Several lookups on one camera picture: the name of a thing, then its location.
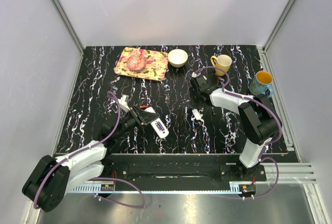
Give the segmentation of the white battery cover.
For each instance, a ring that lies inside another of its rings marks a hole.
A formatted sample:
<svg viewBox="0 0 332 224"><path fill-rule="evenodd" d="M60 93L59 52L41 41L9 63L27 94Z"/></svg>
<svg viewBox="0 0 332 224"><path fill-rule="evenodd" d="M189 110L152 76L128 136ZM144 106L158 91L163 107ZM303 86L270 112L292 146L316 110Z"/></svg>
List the white battery cover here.
<svg viewBox="0 0 332 224"><path fill-rule="evenodd" d="M202 115L197 109L192 109L192 114L196 120L202 120Z"/></svg>

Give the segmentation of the white remote control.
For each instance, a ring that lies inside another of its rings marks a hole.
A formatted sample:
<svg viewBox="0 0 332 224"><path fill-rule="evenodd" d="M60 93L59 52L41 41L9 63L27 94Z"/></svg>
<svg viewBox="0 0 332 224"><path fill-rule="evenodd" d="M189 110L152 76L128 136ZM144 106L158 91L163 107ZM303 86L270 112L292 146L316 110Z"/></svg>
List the white remote control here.
<svg viewBox="0 0 332 224"><path fill-rule="evenodd" d="M155 110L152 107L148 107L145 110L149 111L149 112L155 112ZM152 123L150 123L150 125L155 130L155 132L157 133L159 138L165 139L168 136L169 131L166 128L166 126L164 125L164 123L162 122L162 120L160 119L160 117L158 119L156 119L155 121L153 121Z"/></svg>

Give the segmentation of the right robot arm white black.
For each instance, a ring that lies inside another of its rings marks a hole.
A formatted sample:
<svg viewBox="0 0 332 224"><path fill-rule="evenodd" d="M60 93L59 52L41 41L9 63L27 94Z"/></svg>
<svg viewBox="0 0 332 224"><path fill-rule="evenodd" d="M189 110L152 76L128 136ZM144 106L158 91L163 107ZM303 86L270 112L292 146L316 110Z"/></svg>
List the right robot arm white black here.
<svg viewBox="0 0 332 224"><path fill-rule="evenodd" d="M190 83L192 108L220 107L240 116L246 142L236 175L241 180L250 179L266 147L282 136L282 124L270 100L264 94L243 95L213 86L201 75L192 78Z"/></svg>

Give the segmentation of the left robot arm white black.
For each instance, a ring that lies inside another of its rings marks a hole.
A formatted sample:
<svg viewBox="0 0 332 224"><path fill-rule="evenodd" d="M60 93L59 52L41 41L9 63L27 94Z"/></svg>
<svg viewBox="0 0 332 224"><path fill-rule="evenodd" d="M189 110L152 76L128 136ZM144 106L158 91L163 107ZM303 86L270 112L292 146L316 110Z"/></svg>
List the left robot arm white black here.
<svg viewBox="0 0 332 224"><path fill-rule="evenodd" d="M127 132L151 125L160 138L168 135L167 128L152 107L120 107L126 114L117 118L116 124L101 141L91 141L64 156L46 155L39 160L22 187L23 195L34 203L35 208L52 211L68 192L82 183L93 178L109 179L112 167L103 160L115 152L117 141Z"/></svg>

